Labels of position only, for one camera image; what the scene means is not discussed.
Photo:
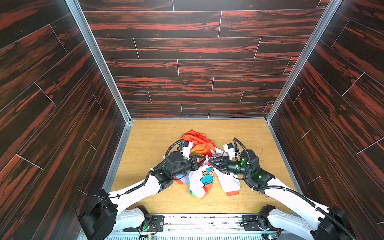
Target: table surface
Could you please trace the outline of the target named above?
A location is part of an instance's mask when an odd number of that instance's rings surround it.
[[[292,189],[293,182],[280,152],[263,119],[242,120],[135,120],[124,150],[120,166],[112,185],[116,191],[145,178],[151,167],[156,166],[169,146],[189,130],[202,132],[216,147],[239,139],[247,149],[252,149],[260,159],[260,166],[275,175]],[[251,189],[241,182],[238,195],[227,196],[215,175],[211,191],[202,199],[195,199],[188,184],[176,181],[166,190],[142,199],[132,205],[144,205],[150,213],[255,213],[270,204],[284,212],[292,212],[275,199]]]

